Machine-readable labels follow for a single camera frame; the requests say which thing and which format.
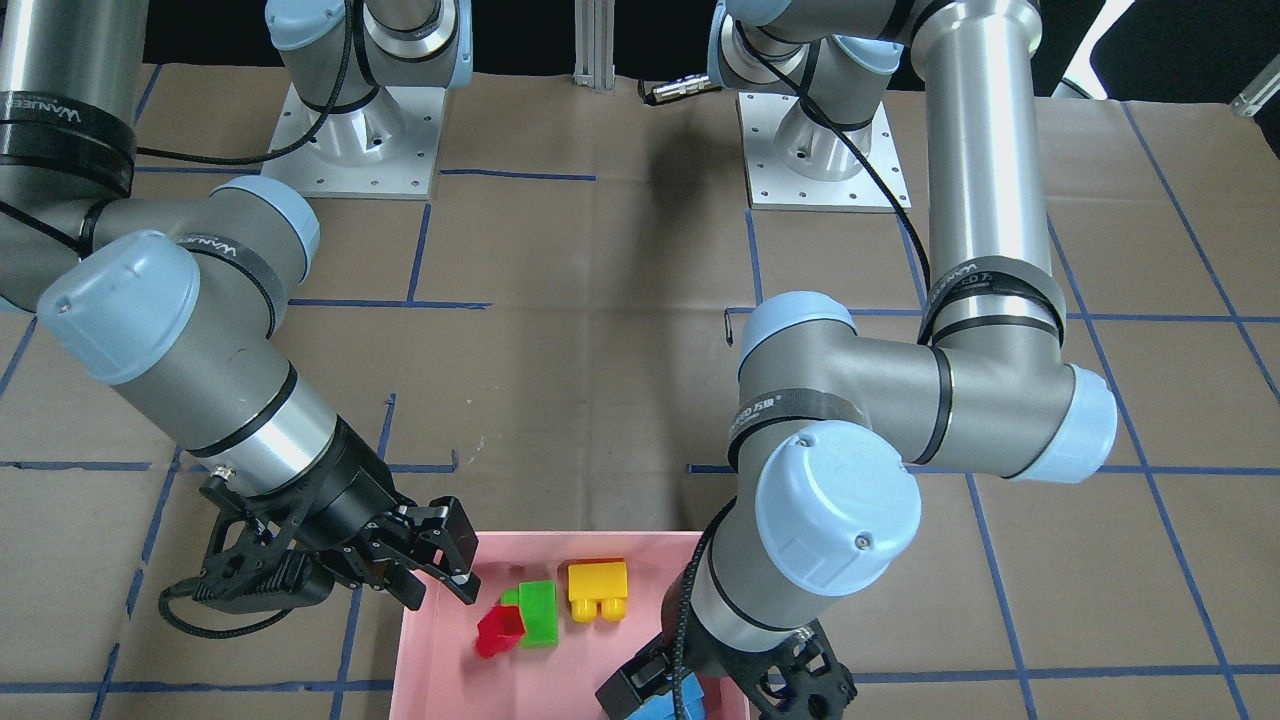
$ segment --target yellow toy block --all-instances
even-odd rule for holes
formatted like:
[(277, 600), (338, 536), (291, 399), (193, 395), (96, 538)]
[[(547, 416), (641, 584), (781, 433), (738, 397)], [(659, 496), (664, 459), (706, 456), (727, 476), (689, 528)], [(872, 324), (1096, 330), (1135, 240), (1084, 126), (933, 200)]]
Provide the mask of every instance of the yellow toy block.
[(575, 562), (568, 566), (568, 606), (573, 620), (590, 623), (596, 612), (620, 623), (627, 616), (627, 564)]

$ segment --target red toy block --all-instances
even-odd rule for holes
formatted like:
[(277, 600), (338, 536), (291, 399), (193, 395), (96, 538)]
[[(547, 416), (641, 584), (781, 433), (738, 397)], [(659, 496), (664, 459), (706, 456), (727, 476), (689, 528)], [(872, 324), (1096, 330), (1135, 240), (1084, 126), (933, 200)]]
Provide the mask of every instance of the red toy block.
[(520, 618), (520, 607), (515, 605), (495, 605), (476, 623), (480, 635), (476, 638), (476, 655), (485, 660), (516, 647), (525, 637), (525, 621)]

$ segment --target black cable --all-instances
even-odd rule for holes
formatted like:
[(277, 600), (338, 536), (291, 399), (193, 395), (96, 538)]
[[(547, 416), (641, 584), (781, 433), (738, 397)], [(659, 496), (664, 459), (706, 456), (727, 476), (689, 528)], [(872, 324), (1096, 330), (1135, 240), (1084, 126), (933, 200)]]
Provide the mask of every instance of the black cable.
[(879, 191), (884, 193), (884, 199), (888, 200), (888, 204), (893, 208), (893, 214), (897, 215), (899, 222), (902, 223), (902, 228), (906, 229), (906, 234), (911, 240), (911, 246), (915, 249), (915, 258), (920, 263), (920, 275), (923, 275), (924, 278), (924, 287), (929, 287), (932, 284), (932, 278), (929, 272), (929, 259), (924, 252), (924, 243), (920, 242), (920, 236), (919, 233), (915, 232), (915, 225), (911, 224), (910, 218), (906, 217), (906, 210), (902, 208), (902, 204), (897, 201), (897, 196), (893, 195), (893, 191), (890, 190), (887, 184), (884, 184), (884, 179), (881, 178), (879, 173), (876, 172), (876, 168), (872, 167), (870, 160), (868, 160), (867, 156), (863, 155), (863, 152), (858, 149), (858, 146), (854, 145), (854, 141), (849, 140), (849, 137), (845, 136), (845, 133), (840, 132), (840, 129), (836, 128), (836, 123), (832, 122), (829, 117), (827, 117), (827, 113), (824, 113), (823, 109), (818, 106), (818, 104), (814, 102), (812, 97), (809, 97), (809, 92), (804, 87), (797, 85), (790, 77), (787, 77), (786, 73), (780, 70), (773, 63), (771, 63), (764, 55), (762, 55), (755, 47), (751, 46), (751, 44), (746, 40), (746, 37), (742, 36), (741, 23), (736, 24), (735, 31), (742, 38), (742, 47), (746, 49), (746, 53), (751, 55), (751, 58), (756, 63), (760, 63), (762, 65), (768, 68), (771, 73), (777, 76), (777, 78), (791, 90), (791, 92), (795, 92), (796, 97), (800, 99), (800, 102), (804, 106), (805, 111), (809, 114), (809, 117), (814, 118), (815, 120), (818, 120), (819, 124), (833, 132), (836, 137), (840, 138), (842, 143), (845, 143), (845, 147), (847, 147), (849, 151), (854, 154), (854, 158), (858, 159), (858, 163), (861, 164), (861, 167), (868, 173), (870, 173), (872, 181), (876, 182), (876, 187), (878, 187)]
[(347, 79), (347, 68), (351, 65), (351, 49), (355, 45), (355, 17), (356, 12), (364, 5), (364, 0), (343, 0), (347, 9), (346, 29), (342, 44), (342, 61), (338, 64), (338, 77), (334, 79), (333, 91), (329, 94), (329, 100), (325, 102), (324, 109), (320, 110), (320, 115), (316, 122), (311, 123), (311, 128), (307, 129), (306, 135), (298, 140), (291, 142), (289, 145), (280, 147), (278, 150), (271, 150), (264, 155), (253, 155), (250, 158), (211, 158), (207, 155), (187, 155), (186, 152), (174, 152), (172, 150), (156, 150), (155, 147), (138, 147), (138, 155), (148, 155), (151, 158), (165, 158), (169, 160), (182, 160), (184, 163), (201, 163), (205, 165), (257, 165), (259, 163), (266, 163), (275, 160), (276, 158), (283, 158), (289, 152), (302, 147), (303, 145), (311, 142), (320, 128), (324, 126), (325, 120), (333, 113), (333, 109), (338, 105), (338, 96), (342, 94), (342, 83)]
[(60, 245), (64, 245), (68, 250), (78, 255), (81, 259), (88, 258), (90, 252), (92, 251), (86, 243), (82, 243), (81, 241), (64, 233), (63, 231), (55, 228), (54, 225), (50, 225), (49, 223), (41, 220), (40, 218), (24, 213), (23, 210), (19, 210), (18, 208), (14, 208), (13, 205), (9, 205), (3, 200), (0, 200), (0, 213), (13, 218), (14, 220), (18, 220), (19, 223), (27, 225), (33, 231), (41, 232), (56, 240)]
[(694, 546), (694, 555), (689, 559), (689, 565), (685, 565), (685, 571), (680, 575), (680, 610), (676, 615), (676, 647), (671, 659), (671, 701), (676, 708), (676, 720), (686, 720), (685, 717), (685, 696), (681, 691), (681, 684), (684, 679), (681, 675), (685, 671), (685, 633), (689, 630), (689, 610), (694, 600), (694, 578), (698, 577), (698, 564), (703, 559), (703, 553), (707, 552), (707, 544), (710, 542), (712, 537), (716, 536), (716, 529), (719, 528), (721, 521), (728, 515), (728, 511), (733, 509), (733, 503), (737, 502), (737, 496), (730, 498), (721, 507), (719, 512), (712, 518), (712, 521), (703, 530), (703, 536), (698, 538), (698, 544)]
[(230, 630), (211, 630), (209, 628), (201, 628), (200, 625), (192, 625), (191, 623), (187, 623), (182, 618), (174, 615), (173, 610), (169, 607), (169, 603), (173, 602), (174, 600), (182, 597), (191, 597), (192, 594), (195, 594), (195, 592), (196, 592), (195, 578), (189, 580), (183, 580), (175, 585), (170, 585), (160, 591), (160, 601), (157, 603), (160, 607), (160, 616), (164, 618), (165, 623), (169, 623), (170, 625), (187, 633), (188, 635), (195, 635), (197, 638), (204, 638), (206, 641), (225, 641), (230, 638), (244, 637), (247, 634), (256, 633), (259, 630), (265, 630), (266, 628), (270, 628), (271, 625), (279, 623), (280, 620), (284, 620), (284, 616), (293, 611), (292, 609), (285, 609), (276, 612), (275, 615), (271, 615), (266, 620), (260, 620), (257, 623), (253, 623), (252, 625), (244, 625), (243, 628), (233, 628)]

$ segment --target building block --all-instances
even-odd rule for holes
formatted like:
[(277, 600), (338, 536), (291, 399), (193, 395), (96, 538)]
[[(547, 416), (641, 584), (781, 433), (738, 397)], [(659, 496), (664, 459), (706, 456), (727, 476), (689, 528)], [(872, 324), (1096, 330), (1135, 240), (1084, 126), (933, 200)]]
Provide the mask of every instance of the building block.
[[(680, 684), (680, 700), (685, 705), (686, 720), (705, 720), (707, 707), (703, 706), (703, 685), (698, 682), (698, 675), (690, 673)], [(639, 710), (627, 716), (627, 720), (675, 720), (676, 703), (672, 691), (650, 697)]]
[(627, 564), (575, 562), (568, 566), (570, 614), (579, 623), (605, 620), (620, 623), (627, 616)]
[(495, 605), (476, 623), (476, 653), (485, 660), (507, 652), (525, 637), (525, 621), (520, 607)]
[(502, 592), (498, 605), (520, 607), (525, 621), (525, 638), (520, 647), (556, 647), (559, 625), (556, 618), (556, 580), (534, 580)]

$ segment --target pink box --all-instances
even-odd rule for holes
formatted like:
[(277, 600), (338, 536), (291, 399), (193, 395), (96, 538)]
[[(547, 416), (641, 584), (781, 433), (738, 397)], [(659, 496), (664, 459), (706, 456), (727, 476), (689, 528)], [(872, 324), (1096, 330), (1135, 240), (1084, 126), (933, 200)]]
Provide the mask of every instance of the pink box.
[[(426, 582), (417, 612), (404, 611), (392, 720), (605, 720), (595, 691), (662, 625), (662, 596), (680, 574), (698, 533), (479, 533), (475, 605)], [(570, 618), (567, 568), (577, 560), (627, 561), (630, 598), (621, 623)], [(561, 596), (559, 644), (517, 647), (490, 660), (475, 652), (476, 623), (502, 591), (554, 578)], [(709, 720), (749, 720), (750, 703), (730, 679), (703, 679)]]

